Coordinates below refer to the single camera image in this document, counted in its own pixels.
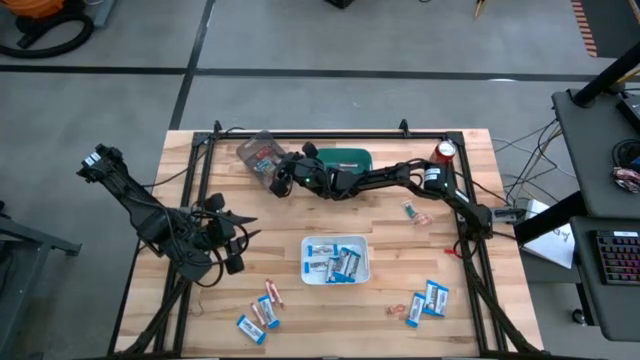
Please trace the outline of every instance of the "black hose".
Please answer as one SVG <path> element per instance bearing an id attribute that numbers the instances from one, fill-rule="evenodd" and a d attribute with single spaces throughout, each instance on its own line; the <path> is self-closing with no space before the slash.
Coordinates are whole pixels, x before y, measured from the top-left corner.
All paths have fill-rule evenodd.
<path id="1" fill-rule="evenodd" d="M 0 54 L 19 59 L 44 59 L 62 55 L 68 53 L 69 51 L 75 50 L 78 47 L 82 46 L 82 44 L 87 42 L 87 40 L 89 40 L 94 29 L 93 20 L 87 15 L 80 12 L 62 13 L 59 15 L 54 15 L 50 19 L 43 20 L 41 23 L 37 24 L 32 29 L 32 31 L 27 33 L 25 37 L 20 40 L 18 45 L 22 48 L 28 48 L 49 30 L 60 24 L 64 24 L 70 21 L 80 21 L 84 26 L 82 28 L 82 31 L 80 31 L 80 33 L 76 37 L 64 44 L 39 50 L 19 50 L 0 45 Z"/>

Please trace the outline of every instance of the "computer tower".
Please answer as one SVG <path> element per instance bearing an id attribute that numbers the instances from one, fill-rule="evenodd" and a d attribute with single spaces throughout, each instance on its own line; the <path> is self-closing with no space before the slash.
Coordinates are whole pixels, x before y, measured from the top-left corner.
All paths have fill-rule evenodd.
<path id="1" fill-rule="evenodd" d="M 340 9 L 344 9 L 349 6 L 353 0 L 325 0 L 329 4 L 339 7 Z"/>

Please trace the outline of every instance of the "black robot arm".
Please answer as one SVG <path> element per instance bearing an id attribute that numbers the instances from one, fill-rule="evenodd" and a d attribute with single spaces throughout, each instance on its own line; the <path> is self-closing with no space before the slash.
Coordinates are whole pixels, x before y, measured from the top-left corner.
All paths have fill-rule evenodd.
<path id="1" fill-rule="evenodd" d="M 122 153 L 104 145 L 98 145 L 96 151 L 82 162 L 78 175 L 89 183 L 104 185 L 129 212 L 131 225 L 138 237 L 157 256 L 169 257 L 187 280 L 200 280 L 213 265 L 222 261 L 216 250 L 218 247 L 226 250 L 227 258 L 223 262 L 229 274 L 244 268 L 240 255 L 246 249 L 248 239 L 257 231 L 245 233 L 234 240 L 234 226 L 256 219 L 237 216 L 230 211 L 222 212 L 222 195 L 212 196 L 211 201 L 207 201 L 209 206 L 192 214 L 167 208 L 129 176 Z M 206 226 L 201 226 L 197 220 L 202 218 L 209 219 Z M 218 262 L 211 259 L 211 252 Z"/>
<path id="2" fill-rule="evenodd" d="M 457 189 L 455 172 L 445 164 L 413 159 L 355 174 L 325 167 L 322 161 L 317 159 L 317 150 L 311 143 L 305 144 L 303 150 L 306 156 L 290 152 L 278 164 L 270 187 L 276 196 L 289 195 L 292 182 L 322 198 L 337 201 L 353 198 L 362 191 L 402 186 L 418 197 L 443 200 L 451 206 L 464 218 L 464 232 L 468 239 L 478 241 L 491 238 L 491 211 L 484 205 L 471 203 L 467 196 Z M 416 184 L 411 180 L 415 175 L 420 175 L 423 179 L 422 184 Z"/>

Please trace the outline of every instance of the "keyboard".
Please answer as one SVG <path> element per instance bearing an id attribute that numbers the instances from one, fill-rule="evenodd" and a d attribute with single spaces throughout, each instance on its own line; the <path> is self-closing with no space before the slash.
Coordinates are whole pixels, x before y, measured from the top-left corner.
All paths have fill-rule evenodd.
<path id="1" fill-rule="evenodd" d="M 640 286 L 640 236 L 633 231 L 593 231 L 602 283 Z"/>

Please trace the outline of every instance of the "green container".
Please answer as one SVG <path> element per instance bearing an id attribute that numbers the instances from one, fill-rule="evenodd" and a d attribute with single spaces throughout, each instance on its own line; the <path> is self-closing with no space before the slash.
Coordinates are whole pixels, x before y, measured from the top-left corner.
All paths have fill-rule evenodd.
<path id="1" fill-rule="evenodd" d="M 318 149 L 318 159 L 326 167 L 360 174 L 373 169 L 371 154 L 365 149 L 325 148 Z"/>

